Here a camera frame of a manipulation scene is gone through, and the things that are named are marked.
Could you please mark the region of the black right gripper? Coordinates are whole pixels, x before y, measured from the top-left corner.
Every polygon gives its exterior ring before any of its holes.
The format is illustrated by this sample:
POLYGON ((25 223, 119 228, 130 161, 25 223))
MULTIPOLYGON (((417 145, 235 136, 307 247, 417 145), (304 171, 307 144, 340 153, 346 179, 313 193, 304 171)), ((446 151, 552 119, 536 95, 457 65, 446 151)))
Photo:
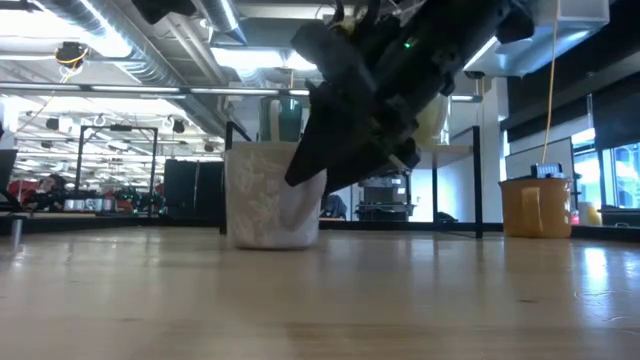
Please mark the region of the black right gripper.
POLYGON ((406 23, 366 16, 347 31, 308 23, 294 49, 323 76, 308 82, 310 115, 285 174, 297 186, 324 171, 325 195, 413 167, 417 114, 450 84, 450 0, 425 0, 406 23))

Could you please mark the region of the teal mug with white handle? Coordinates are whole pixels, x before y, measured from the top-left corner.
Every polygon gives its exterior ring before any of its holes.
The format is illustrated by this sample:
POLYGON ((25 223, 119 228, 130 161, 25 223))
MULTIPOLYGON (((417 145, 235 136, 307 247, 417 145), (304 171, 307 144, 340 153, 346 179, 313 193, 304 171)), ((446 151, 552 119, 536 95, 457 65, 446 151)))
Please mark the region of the teal mug with white handle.
POLYGON ((295 98, 267 96, 260 100, 261 142, 298 142, 302 124, 302 105, 295 98))

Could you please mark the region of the pale yellow mug white handle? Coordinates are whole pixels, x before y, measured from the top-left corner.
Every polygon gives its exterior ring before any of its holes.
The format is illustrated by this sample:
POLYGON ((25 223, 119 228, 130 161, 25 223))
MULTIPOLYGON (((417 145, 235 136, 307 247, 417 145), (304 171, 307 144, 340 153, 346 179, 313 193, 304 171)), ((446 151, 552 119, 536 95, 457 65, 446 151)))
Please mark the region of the pale yellow mug white handle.
POLYGON ((441 143, 441 133, 450 112, 449 98, 438 94, 417 116, 418 128, 412 137, 421 149, 441 143))

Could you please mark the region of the white floral pattern mug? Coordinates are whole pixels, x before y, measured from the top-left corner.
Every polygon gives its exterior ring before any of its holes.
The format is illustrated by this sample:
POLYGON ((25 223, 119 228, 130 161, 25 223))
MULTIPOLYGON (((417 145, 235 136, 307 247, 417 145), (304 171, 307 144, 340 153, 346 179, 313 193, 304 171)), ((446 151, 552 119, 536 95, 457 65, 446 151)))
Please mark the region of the white floral pattern mug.
POLYGON ((227 238, 238 248, 303 249, 318 239, 326 172, 290 186, 297 145, 239 142, 225 152, 227 238))

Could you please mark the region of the grey equipment cart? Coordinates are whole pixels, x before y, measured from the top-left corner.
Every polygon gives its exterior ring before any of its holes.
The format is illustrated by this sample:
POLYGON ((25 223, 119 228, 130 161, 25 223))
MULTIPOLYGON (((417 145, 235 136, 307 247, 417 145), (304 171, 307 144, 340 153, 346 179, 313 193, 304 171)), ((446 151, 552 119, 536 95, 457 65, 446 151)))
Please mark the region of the grey equipment cart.
POLYGON ((408 222, 413 215, 411 177, 407 172, 371 177, 358 183, 355 215, 365 222, 408 222))

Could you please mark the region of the black cabinet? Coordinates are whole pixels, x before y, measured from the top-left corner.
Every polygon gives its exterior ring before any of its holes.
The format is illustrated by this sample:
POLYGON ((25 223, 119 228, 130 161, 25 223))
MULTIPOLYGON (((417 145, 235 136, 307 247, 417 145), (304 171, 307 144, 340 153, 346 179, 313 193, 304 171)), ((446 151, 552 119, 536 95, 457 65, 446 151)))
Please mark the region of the black cabinet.
POLYGON ((166 215, 214 227, 225 221, 223 162, 167 160, 164 172, 166 215))

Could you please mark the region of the mustard orange mug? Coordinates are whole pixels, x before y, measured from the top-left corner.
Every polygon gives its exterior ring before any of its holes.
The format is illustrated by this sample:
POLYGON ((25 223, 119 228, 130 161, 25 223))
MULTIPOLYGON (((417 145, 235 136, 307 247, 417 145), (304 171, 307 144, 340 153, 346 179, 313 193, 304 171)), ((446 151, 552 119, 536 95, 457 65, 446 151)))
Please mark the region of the mustard orange mug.
POLYGON ((566 178, 500 182, 504 233, 522 238, 569 238, 570 185, 566 178))

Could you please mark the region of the white overhead light box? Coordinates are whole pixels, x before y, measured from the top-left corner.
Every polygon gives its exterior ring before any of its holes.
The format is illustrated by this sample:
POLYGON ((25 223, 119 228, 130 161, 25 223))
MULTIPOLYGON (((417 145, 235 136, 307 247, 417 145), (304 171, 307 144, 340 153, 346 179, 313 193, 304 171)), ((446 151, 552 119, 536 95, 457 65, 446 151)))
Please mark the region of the white overhead light box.
POLYGON ((524 0, 533 33, 511 42, 492 37, 464 70, 497 77, 533 73, 607 25, 612 1, 524 0))

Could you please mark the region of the person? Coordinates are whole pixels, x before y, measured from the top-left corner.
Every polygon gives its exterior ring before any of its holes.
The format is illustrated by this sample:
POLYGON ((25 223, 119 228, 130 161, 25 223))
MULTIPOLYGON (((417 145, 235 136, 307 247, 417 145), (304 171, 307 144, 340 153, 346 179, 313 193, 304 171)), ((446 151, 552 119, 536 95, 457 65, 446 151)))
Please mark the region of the person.
POLYGON ((40 188, 31 192, 23 206, 34 211, 62 212, 66 200, 66 180, 59 174, 50 174, 40 182, 40 188))

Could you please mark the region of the wooden office table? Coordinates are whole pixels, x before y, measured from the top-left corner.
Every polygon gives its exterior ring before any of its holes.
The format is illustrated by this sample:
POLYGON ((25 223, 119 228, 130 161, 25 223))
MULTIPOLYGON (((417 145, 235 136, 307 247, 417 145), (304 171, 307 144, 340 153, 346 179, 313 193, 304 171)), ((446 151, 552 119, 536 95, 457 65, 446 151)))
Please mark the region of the wooden office table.
POLYGON ((101 214, 101 213, 51 213, 51 212, 9 212, 0 211, 0 217, 24 217, 27 219, 93 219, 93 218, 105 218, 112 217, 114 214, 101 214))

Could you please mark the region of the dark monitor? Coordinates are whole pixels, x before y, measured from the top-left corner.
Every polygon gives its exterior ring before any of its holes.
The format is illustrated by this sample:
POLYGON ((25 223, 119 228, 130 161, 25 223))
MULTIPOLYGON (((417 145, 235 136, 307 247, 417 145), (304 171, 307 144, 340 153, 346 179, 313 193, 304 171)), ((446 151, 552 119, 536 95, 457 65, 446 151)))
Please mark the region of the dark monitor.
POLYGON ((16 161, 17 151, 0 149, 0 212, 19 211, 21 205, 15 196, 8 191, 9 180, 16 161))

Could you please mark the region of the wooden shelf with black frame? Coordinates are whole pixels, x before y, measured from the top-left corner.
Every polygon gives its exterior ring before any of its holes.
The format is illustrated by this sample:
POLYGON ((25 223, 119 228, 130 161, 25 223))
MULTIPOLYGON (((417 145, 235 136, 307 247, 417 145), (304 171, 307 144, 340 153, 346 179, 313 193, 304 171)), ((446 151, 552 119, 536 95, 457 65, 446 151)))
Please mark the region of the wooden shelf with black frame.
MULTIPOLYGON (((453 139, 459 137, 465 137, 469 135, 472 137, 472 145, 465 148, 460 147, 462 151, 461 158, 457 161, 462 161, 464 158, 473 158, 473 175, 459 175, 459 179, 473 179, 473 185, 463 187, 460 189, 470 190, 473 189, 474 194, 474 221, 473 222, 452 222, 441 219, 439 215, 439 200, 437 198, 438 191, 441 189, 442 184, 439 183, 438 171, 441 167, 444 167, 445 156, 454 153, 454 147, 444 146, 431 150, 428 157, 431 159, 431 175, 432 175, 432 222, 399 222, 399 221, 337 221, 337 220, 321 220, 321 230, 350 230, 350 231, 431 231, 431 232, 451 232, 458 235, 465 235, 466 233, 473 232, 473 238, 481 239, 490 226, 484 223, 483 218, 483 200, 482 200, 482 165, 481 165, 481 140, 480 140, 480 127, 477 125, 471 126, 460 133, 456 134, 453 139)), ((457 161, 450 161, 450 164, 454 164, 457 161)))

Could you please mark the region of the silver round ventilation duct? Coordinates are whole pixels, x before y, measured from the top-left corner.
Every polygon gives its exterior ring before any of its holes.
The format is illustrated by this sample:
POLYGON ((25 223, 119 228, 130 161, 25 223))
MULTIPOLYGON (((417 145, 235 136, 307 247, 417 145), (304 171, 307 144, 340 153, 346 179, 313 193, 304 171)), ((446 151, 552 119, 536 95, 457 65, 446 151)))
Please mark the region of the silver round ventilation duct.
POLYGON ((205 18, 217 33, 228 36, 240 45, 247 45, 233 0, 200 0, 200 2, 205 18))

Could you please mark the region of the black metal rig frame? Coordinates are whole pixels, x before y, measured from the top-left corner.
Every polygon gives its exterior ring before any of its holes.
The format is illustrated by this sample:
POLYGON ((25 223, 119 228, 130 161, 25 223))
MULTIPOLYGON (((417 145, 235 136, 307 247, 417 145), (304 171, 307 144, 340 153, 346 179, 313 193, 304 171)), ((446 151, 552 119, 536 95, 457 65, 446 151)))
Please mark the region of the black metal rig frame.
POLYGON ((157 155, 157 146, 158 146, 158 136, 159 130, 157 127, 141 127, 141 126, 133 126, 133 125, 122 125, 122 124, 114 124, 114 125, 81 125, 80 126, 80 135, 78 139, 78 151, 77 151, 77 161, 76 161, 76 172, 75 172, 75 180, 74 180, 74 193, 78 193, 80 190, 80 180, 81 180, 81 168, 83 161, 83 153, 84 153, 84 145, 92 138, 93 135, 90 135, 87 139, 85 138, 85 132, 87 130, 95 130, 94 134, 97 134, 101 130, 110 130, 112 132, 132 132, 134 130, 139 131, 149 131, 153 133, 153 141, 152 141, 152 152, 151 152, 151 173, 150 173, 150 181, 149 181, 149 193, 153 193, 155 190, 154 179, 156 175, 156 155, 157 155))

